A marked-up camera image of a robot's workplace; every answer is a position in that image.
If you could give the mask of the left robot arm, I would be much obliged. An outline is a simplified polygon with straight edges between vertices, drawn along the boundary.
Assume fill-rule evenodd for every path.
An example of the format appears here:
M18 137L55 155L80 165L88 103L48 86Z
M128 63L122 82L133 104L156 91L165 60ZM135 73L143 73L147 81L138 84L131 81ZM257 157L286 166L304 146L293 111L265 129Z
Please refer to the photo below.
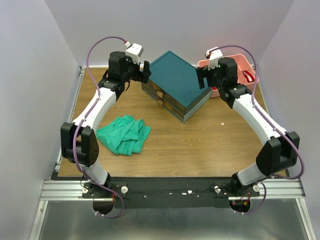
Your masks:
M107 111L129 87L130 81L147 83L151 76L150 63L140 67L143 48L133 44L125 51L111 52L108 69L97 84L97 90L84 111L73 122L60 128L62 157L76 164L78 170L94 184L93 191L101 198L111 191L110 175L101 166L97 128Z

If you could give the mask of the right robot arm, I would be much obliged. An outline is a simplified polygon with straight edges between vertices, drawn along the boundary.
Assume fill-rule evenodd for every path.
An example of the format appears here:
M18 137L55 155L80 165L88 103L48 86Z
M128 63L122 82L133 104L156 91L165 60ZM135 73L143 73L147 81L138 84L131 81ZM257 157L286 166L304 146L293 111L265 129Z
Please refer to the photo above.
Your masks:
M262 148L255 162L231 176L230 191L241 196L248 188L297 163L299 135L277 124L253 96L253 69L242 68L235 57L201 60L196 68L200 88L208 85L220 98L240 114L258 136Z

